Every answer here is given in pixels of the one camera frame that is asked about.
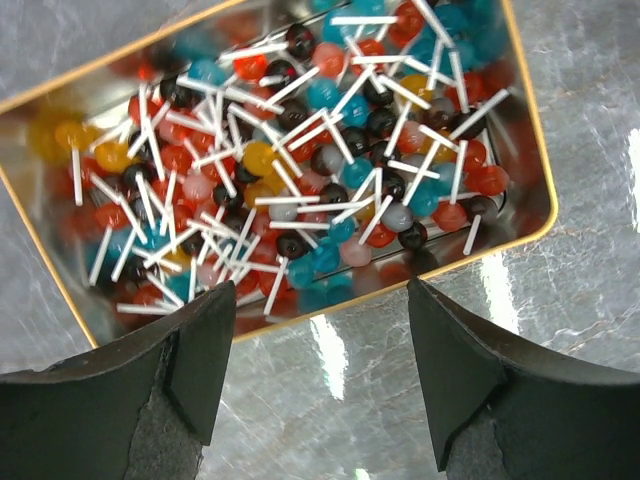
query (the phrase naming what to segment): metal tray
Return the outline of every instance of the metal tray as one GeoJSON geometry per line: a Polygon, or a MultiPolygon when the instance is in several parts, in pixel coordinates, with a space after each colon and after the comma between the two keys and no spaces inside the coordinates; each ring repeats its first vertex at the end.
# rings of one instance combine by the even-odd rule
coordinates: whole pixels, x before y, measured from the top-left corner
{"type": "MultiPolygon", "coordinates": [[[[268,317],[262,314],[264,300],[257,298],[241,306],[236,339],[366,301],[405,285],[411,276],[427,279],[481,256],[534,241],[549,231],[558,207],[538,107],[510,1],[501,0],[501,6],[495,20],[506,23],[511,41],[506,54],[481,74],[485,81],[508,85],[511,92],[489,119],[489,136],[496,161],[512,181],[501,201],[499,221],[482,226],[474,254],[465,257],[462,253],[466,229],[430,240],[425,253],[417,256],[394,243],[376,252],[370,265],[332,274],[318,280],[309,292],[277,302],[268,317]]],[[[63,239],[60,219],[65,209],[75,207],[50,201],[56,187],[52,176],[59,171],[60,162],[68,162],[56,151],[52,125],[70,118],[93,121],[103,128],[117,124],[137,91],[138,70],[158,50],[176,45],[209,48],[212,44],[222,50],[277,34],[293,22],[313,24],[315,20],[306,1],[228,1],[0,104],[0,175],[93,346],[126,332],[113,305],[83,287],[82,262],[77,250],[63,239]]]]}

